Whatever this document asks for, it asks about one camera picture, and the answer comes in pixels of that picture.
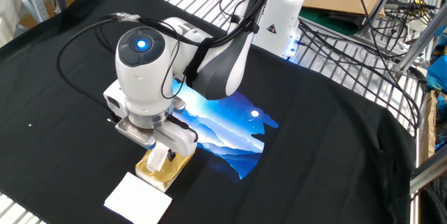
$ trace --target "table surface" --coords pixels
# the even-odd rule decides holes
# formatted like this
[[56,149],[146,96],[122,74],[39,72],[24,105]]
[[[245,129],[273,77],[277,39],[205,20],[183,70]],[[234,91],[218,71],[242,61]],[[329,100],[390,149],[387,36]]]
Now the table surface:
[[[204,19],[207,22],[213,23],[214,25],[222,28],[227,29],[229,26],[228,17],[221,13],[219,9],[219,1],[220,0],[166,0],[170,2],[171,4],[178,6],[187,12],[198,16],[199,18]],[[222,8],[227,12],[231,13],[235,7],[235,5],[238,3],[239,0],[223,0]],[[440,6],[441,0],[429,0],[428,3]],[[337,40],[330,38],[330,36],[339,36],[343,38],[347,38],[335,31],[332,31],[330,29],[327,29],[325,27],[322,27],[318,24],[315,24],[311,21],[308,21],[304,18],[300,18],[301,20],[306,21],[308,24],[311,24],[312,29],[317,30],[321,33],[326,34],[327,36],[323,36],[323,39],[327,40],[329,43],[334,45],[337,49],[351,55],[352,57],[356,58],[357,60],[363,62],[364,64],[368,64],[373,67],[377,68],[384,68],[384,65],[380,58],[377,56],[374,56],[373,54],[370,54],[362,47],[357,46],[354,43],[348,43],[343,40]],[[387,27],[392,25],[393,22],[391,22],[388,18],[382,19],[382,20],[376,20],[374,22],[374,26],[376,27]],[[409,32],[410,35],[412,35],[411,38],[417,38],[419,36],[419,33],[414,33],[413,31]],[[386,38],[376,36],[379,43],[383,43],[384,45],[387,43],[385,40]],[[305,35],[301,35],[300,39],[301,43],[304,43],[306,45],[310,45],[310,39],[306,37]],[[345,59],[344,57],[339,56],[338,54],[334,53],[332,50],[327,49],[326,47],[320,45],[323,47],[323,49],[330,54],[330,56],[336,60],[342,60],[350,62],[348,59]],[[318,51],[316,47],[313,47],[314,50],[309,49],[307,46],[301,45],[298,47],[298,50],[295,53],[295,56],[290,58],[289,61],[292,61],[295,64],[298,64],[300,66],[309,68],[311,70],[314,70],[318,73],[321,73],[325,75],[326,77],[329,77],[330,79],[336,81],[337,83],[343,85],[344,87],[351,89],[352,91],[360,94],[361,96],[364,96],[368,98],[371,101],[374,101],[375,103],[386,107],[395,117],[396,119],[410,132],[410,134],[414,134],[413,129],[411,129],[411,126],[409,125],[409,122],[401,117],[396,110],[391,108],[390,106],[383,103],[381,100],[378,99],[378,97],[384,98],[388,103],[393,105],[394,108],[397,108],[400,112],[404,112],[405,115],[408,118],[411,118],[411,112],[408,108],[407,101],[403,97],[402,93],[398,90],[396,90],[394,87],[392,87],[387,82],[384,82],[378,75],[373,74],[370,70],[367,70],[363,67],[359,66],[353,66],[351,64],[342,64],[342,66],[347,69],[347,71],[354,77],[355,79],[352,79],[347,75],[345,71],[343,71],[341,68],[339,68],[337,65],[335,65],[332,61],[328,60],[324,56],[321,55],[321,52]],[[395,54],[401,54],[403,51],[399,50],[398,47],[395,50]],[[389,68],[393,65],[393,62],[388,62],[387,65]],[[384,74],[385,70],[379,70],[380,73]],[[398,80],[400,86],[405,90],[419,105],[419,108],[424,110],[424,101],[423,101],[423,90],[418,86],[418,81],[413,79],[414,77],[410,72],[406,74],[408,77],[401,76],[401,78]],[[367,91],[365,88],[361,87],[359,84],[365,85],[370,91]],[[419,164],[420,160],[420,134],[418,134],[418,137],[416,139],[416,146],[418,147],[416,150],[416,157],[417,161],[416,164]],[[411,203],[411,222],[413,223],[416,221],[416,213],[414,209],[417,208],[417,202],[418,199],[413,201]]]
[[[229,25],[228,18],[222,15],[219,10],[218,6],[219,0],[166,0],[166,1],[169,1],[171,4],[174,4],[186,10],[187,12],[194,14],[208,22],[213,23],[214,25],[217,25],[222,29],[228,28]],[[222,1],[222,7],[227,13],[229,13],[232,11],[232,9],[234,8],[234,6],[238,1],[239,0],[224,0]],[[330,35],[339,36],[339,34],[331,30],[325,29],[323,27],[320,27],[317,24],[312,25],[313,29],[326,33],[328,36]],[[304,37],[304,35],[301,37],[301,39],[302,42],[309,44],[309,39]],[[352,43],[346,43],[342,40],[335,40],[328,37],[326,37],[325,39],[328,40],[330,43],[332,43],[335,47],[339,48],[340,50],[342,50],[347,54],[350,54],[351,56],[362,61],[363,63],[383,68],[383,64],[380,62],[379,58],[367,53],[361,47],[358,47],[357,45]],[[342,59],[340,56],[336,55],[332,51],[330,52],[330,54],[335,59]],[[328,61],[326,58],[322,57],[321,55],[315,53],[314,51],[310,50],[308,47],[305,46],[300,46],[295,56],[289,60],[295,64],[319,72],[331,78],[332,80],[338,82],[339,84],[374,101],[375,103],[378,103],[379,105],[382,105],[382,103],[377,99],[377,96],[381,96],[382,98],[385,98],[389,103],[395,105],[395,107],[398,107],[399,110],[406,111],[407,116],[410,117],[409,110],[406,108],[407,107],[406,101],[403,99],[402,94],[399,91],[393,89],[389,84],[386,84],[383,81],[381,81],[378,76],[376,76],[375,74],[371,73],[370,71],[364,68],[356,68],[356,67],[354,68],[352,65],[342,64],[343,67],[345,67],[350,72],[350,74],[352,74],[354,77],[357,77],[355,80],[352,80],[350,77],[347,76],[347,74],[343,70],[339,69],[336,65],[334,65],[334,63]],[[373,91],[373,93],[366,91],[364,88],[358,85],[359,83],[367,86],[369,89]],[[400,80],[400,84],[402,85],[402,87],[406,92],[408,92],[412,97],[415,98],[418,104],[422,104],[421,100],[422,90],[417,87],[417,81],[411,78],[402,77]],[[395,117],[404,127],[409,129],[409,124],[408,122],[406,122],[405,119],[399,117],[397,112],[394,111],[393,109],[389,107],[388,109],[393,113],[393,115],[395,115]],[[40,220],[37,219],[37,217],[33,216],[31,213],[23,209],[20,205],[15,204],[11,199],[7,198],[5,195],[2,195],[1,193],[0,193],[0,217],[3,217],[0,219],[0,221],[5,220],[6,217],[8,217],[11,220],[13,220],[13,218],[17,218],[17,223],[37,224],[41,222]]]

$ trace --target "cardboard box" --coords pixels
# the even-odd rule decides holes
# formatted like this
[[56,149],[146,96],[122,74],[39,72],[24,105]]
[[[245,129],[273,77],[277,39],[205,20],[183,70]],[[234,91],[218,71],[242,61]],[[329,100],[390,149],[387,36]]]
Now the cardboard box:
[[431,91],[427,96],[427,105],[425,108],[424,131],[421,143],[421,164],[434,154],[436,144],[436,111],[437,111],[438,93]]

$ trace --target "black cable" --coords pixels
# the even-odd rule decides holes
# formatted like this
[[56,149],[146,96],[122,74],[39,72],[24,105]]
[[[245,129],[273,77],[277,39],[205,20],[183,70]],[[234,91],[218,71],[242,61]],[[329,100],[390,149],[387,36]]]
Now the black cable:
[[[309,36],[309,35],[307,35],[307,33],[304,33],[304,35],[311,41],[311,43],[313,43],[315,46],[317,46],[317,48],[320,50],[320,51],[322,51],[326,56],[327,56],[327,58],[329,58],[331,61],[334,61],[334,63],[339,67],[339,68],[341,68],[350,78],[352,78],[353,80],[356,80],[356,78],[354,77],[354,76],[352,76],[352,74],[350,74],[350,72],[348,72],[347,71],[347,69],[345,69],[341,64],[339,64],[338,62],[337,62],[337,60],[335,60],[334,58],[332,58],[325,50],[323,50],[323,48],[321,47],[321,46],[319,46],[316,42],[315,42],[315,40],[314,39],[312,39],[312,37],[311,36]],[[376,70],[374,70],[373,68],[369,68],[369,66],[366,66],[364,63],[362,63],[362,62],[360,62],[360,61],[358,61],[357,59],[354,59],[353,57],[351,57],[351,56],[349,56],[349,55],[347,55],[346,54],[346,56],[348,56],[348,58],[350,59],[350,60],[352,60],[352,61],[354,61],[354,62],[356,62],[357,64],[360,64],[360,65],[364,65],[363,67],[365,67],[366,69],[368,69],[368,70],[371,70],[374,74],[376,74],[376,75],[378,75],[378,76],[381,76],[382,74],[377,74],[378,72],[376,71]],[[366,87],[364,84],[362,84],[361,82],[357,82],[357,84],[359,84],[363,89],[365,89],[366,91],[368,91],[368,92],[370,92],[371,94],[374,94],[374,92],[371,90],[371,89],[369,89],[368,87]],[[400,112],[396,107],[394,107],[393,105],[390,105],[389,103],[388,103],[388,101],[386,101],[385,99],[383,99],[383,98],[381,98],[380,96],[376,96],[379,100],[381,100],[382,102],[384,102],[386,105],[388,105],[390,108],[392,108],[392,109],[394,109],[398,114],[400,114],[402,117],[404,117],[404,119],[406,119],[408,122],[409,122],[409,124],[412,126],[412,127],[414,127],[415,129],[416,129],[416,127],[414,126],[414,124],[413,123],[411,123],[411,120],[407,117],[407,116],[405,116],[405,114],[403,114],[402,112]]]
[[266,1],[267,0],[257,0],[254,4],[254,7],[249,11],[248,15],[246,17],[243,17],[242,21],[230,33],[227,33],[225,36],[216,39],[211,47],[222,46],[242,33],[243,29],[250,22],[254,22],[258,15],[260,15]]
[[[308,32],[310,32],[311,34],[313,34],[319,41],[321,41],[326,47],[328,47],[329,49],[331,49],[331,50],[334,51],[335,53],[337,53],[337,54],[339,54],[339,55],[341,55],[341,56],[343,56],[343,57],[346,57],[347,59],[349,59],[349,60],[351,60],[351,61],[353,61],[353,62],[355,62],[355,63],[357,63],[357,64],[360,64],[361,66],[363,66],[363,67],[366,68],[367,70],[370,70],[371,72],[373,72],[373,74],[378,75],[380,78],[382,78],[383,80],[385,80],[387,83],[391,84],[393,87],[395,87],[396,89],[398,89],[406,99],[409,97],[409,95],[406,93],[406,91],[403,91],[402,89],[399,89],[397,84],[395,84],[393,81],[391,81],[390,79],[388,79],[387,77],[385,77],[382,73],[380,73],[380,72],[378,72],[377,70],[371,68],[370,66],[367,66],[367,65],[364,64],[363,62],[361,62],[361,61],[357,60],[356,58],[354,58],[354,57],[352,57],[352,56],[350,56],[350,55],[344,53],[343,51],[337,49],[335,46],[329,44],[326,40],[322,39],[322,37],[320,37],[320,36],[318,35],[318,33],[316,33],[313,29],[310,29],[310,27],[309,27],[307,24],[305,24],[303,21],[301,21],[301,23],[300,23],[300,28],[301,28],[302,30],[304,29],[305,31],[308,31]],[[306,35],[306,37],[308,37],[311,41],[314,42],[314,40],[313,40],[309,35],[307,35],[306,33],[305,33],[305,35]],[[413,100],[411,97],[409,98],[409,100],[410,100],[411,103],[413,103],[413,106],[416,106],[417,114],[420,115],[420,112],[419,112],[419,110],[418,110],[418,108],[417,108],[417,104],[416,104],[416,102],[414,102],[414,100]],[[411,112],[412,112],[412,114],[413,114],[412,106],[411,106],[410,103],[409,103],[409,107],[410,107]],[[413,120],[414,123],[412,123],[412,121],[409,120],[406,116],[404,116],[401,112],[399,112],[399,110],[396,110],[396,111],[397,111],[397,113],[401,114],[401,115],[402,115],[402,116],[409,122],[409,124],[415,129],[415,134],[416,134],[416,129],[417,129],[418,124],[419,124],[420,122],[419,122],[419,121],[416,121],[416,120]]]
[[224,11],[224,9],[222,8],[222,1],[224,0],[220,0],[219,1],[219,9],[221,10],[221,13],[225,14],[225,15],[232,15],[232,14],[228,14],[227,12]]
[[[302,46],[305,46],[305,47],[308,47],[312,52],[314,52],[315,54],[317,54],[317,55],[319,55],[319,56],[321,56],[321,57],[324,57],[324,58],[326,58],[326,59],[329,59],[326,55],[324,55],[324,54],[321,54],[318,50],[315,50],[314,48],[312,48],[310,45],[307,45],[307,44],[305,44],[305,43],[300,43],[300,45],[302,45]],[[331,60],[331,61],[336,61],[336,62],[338,62],[338,63],[340,63],[340,64],[349,64],[349,65],[352,65],[352,66],[360,66],[360,67],[366,67],[366,68],[374,68],[375,70],[386,70],[385,68],[379,68],[379,67],[376,67],[376,66],[370,66],[370,65],[367,65],[367,64],[356,64],[356,63],[354,63],[354,62],[352,62],[352,61],[340,61],[340,60],[335,60],[335,59],[329,59],[329,60]],[[422,82],[422,83],[427,83],[427,80],[425,79],[425,77],[423,76],[422,78],[421,77],[412,77],[412,76],[409,76],[409,75],[402,75],[402,76],[405,76],[405,77],[407,77],[407,78],[411,78],[411,79],[414,79],[414,80],[418,80],[419,82]]]
[[107,103],[102,102],[98,99],[96,99],[95,97],[93,97],[90,93],[88,93],[87,91],[85,91],[84,89],[81,89],[79,86],[77,86],[76,84],[73,84],[64,74],[64,72],[62,71],[62,67],[61,67],[61,57],[62,54],[64,53],[65,49],[79,36],[81,36],[83,33],[94,29],[96,27],[102,26],[104,24],[108,24],[111,22],[116,22],[115,19],[107,19],[107,20],[103,20],[97,23],[94,23],[86,28],[84,28],[83,30],[77,32],[74,36],[72,36],[70,39],[68,39],[64,45],[62,45],[62,48],[60,49],[57,58],[56,58],[56,68],[57,68],[57,72],[59,73],[59,76],[61,76],[62,80],[71,88],[73,88],[74,90],[76,90],[77,92],[81,93],[82,95],[90,98],[92,101],[98,103],[100,106],[104,107],[104,109],[106,109],[109,113],[110,116],[112,117],[113,120],[117,119],[117,115],[108,107]]
[[[379,46],[377,45],[376,37],[375,37],[375,35],[374,35],[374,28],[373,28],[372,23],[371,23],[371,20],[370,20],[370,18],[369,18],[369,15],[368,15],[368,12],[367,12],[367,9],[366,9],[365,2],[364,2],[363,0],[360,0],[360,2],[362,3],[363,10],[365,11],[366,18],[367,18],[367,20],[368,20],[368,24],[369,24],[369,28],[371,29],[372,41],[374,42],[374,46],[376,47],[377,52],[379,53],[379,58],[381,59],[383,65],[384,65],[385,68],[387,69],[387,72],[388,72],[388,74],[390,75],[391,79],[392,79],[393,82],[395,83],[395,87],[396,87],[396,89],[399,90],[400,92],[402,92],[402,94],[403,94],[404,97],[406,98],[406,101],[407,101],[407,103],[408,103],[408,105],[409,105],[409,107],[410,107],[411,116],[413,117],[413,122],[414,122],[414,124],[415,124],[415,129],[414,129],[414,130],[415,130],[415,137],[416,137],[417,127],[419,127],[420,120],[421,120],[421,118],[420,118],[420,112],[419,112],[419,109],[418,109],[418,105],[417,105],[416,102],[413,100],[413,98],[410,97],[410,95],[409,95],[406,91],[404,91],[404,90],[401,88],[401,86],[399,85],[399,83],[398,83],[398,82],[396,81],[396,79],[394,78],[394,75],[390,72],[390,70],[389,70],[389,68],[388,68],[388,66],[387,66],[387,64],[386,64],[386,61],[385,61],[385,59],[383,58],[383,56],[382,56],[382,54],[381,54],[381,52],[380,52],[380,50],[379,50]],[[413,103],[413,105],[414,105],[414,110],[416,111],[416,113],[417,113],[417,115],[418,115],[418,118],[417,118],[417,119],[416,119],[416,116],[415,116],[415,114],[414,114],[414,111],[413,111],[413,108],[412,108],[412,105],[411,105],[412,103]]]
[[[162,22],[162,21],[157,21],[157,22],[158,22],[159,24],[164,24],[164,25],[170,27],[170,29],[172,29],[173,31],[175,31],[174,27],[172,27],[170,24],[168,24],[168,23],[166,23],[166,22]],[[170,73],[170,69],[173,67],[173,64],[174,64],[174,62],[175,62],[175,60],[176,60],[176,58],[177,58],[177,55],[179,54],[179,49],[180,49],[180,36],[179,36],[178,33],[176,33],[176,35],[177,35],[177,43],[175,44],[175,46],[174,46],[172,52],[170,53],[170,54],[171,54],[171,58],[172,58],[172,60],[171,60],[171,62],[169,63],[169,67],[168,67],[168,69],[167,69],[167,71],[166,71],[165,77],[163,78],[163,82],[161,83],[161,95],[162,95],[165,99],[172,99],[172,98],[176,97],[176,96],[180,93],[180,91],[182,90],[184,81],[185,81],[185,79],[186,79],[186,75],[183,75],[182,84],[180,85],[179,90],[178,90],[174,95],[172,95],[172,96],[170,96],[170,97],[167,97],[167,96],[164,94],[164,92],[163,92],[163,88],[165,87],[166,79],[168,79],[168,75],[169,75],[169,73]]]
[[104,49],[106,49],[110,53],[114,54],[115,51],[112,49],[112,47],[108,43],[107,38],[105,38],[102,28],[103,28],[102,26],[96,27],[95,37],[96,37],[97,41],[99,42],[99,44],[101,44],[101,46],[103,46]]

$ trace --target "blue led light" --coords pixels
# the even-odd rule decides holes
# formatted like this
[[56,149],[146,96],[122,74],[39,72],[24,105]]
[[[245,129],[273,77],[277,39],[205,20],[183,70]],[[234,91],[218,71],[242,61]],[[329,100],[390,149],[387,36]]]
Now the blue led light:
[[137,46],[140,47],[140,48],[144,48],[144,47],[146,47],[146,42],[143,41],[143,40],[139,40],[137,42]]

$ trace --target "white card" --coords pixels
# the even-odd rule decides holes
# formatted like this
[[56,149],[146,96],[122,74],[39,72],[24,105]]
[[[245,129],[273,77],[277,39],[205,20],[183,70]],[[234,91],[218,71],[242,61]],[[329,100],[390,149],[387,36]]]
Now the white card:
[[126,173],[104,206],[135,224],[158,223],[172,199],[143,180]]

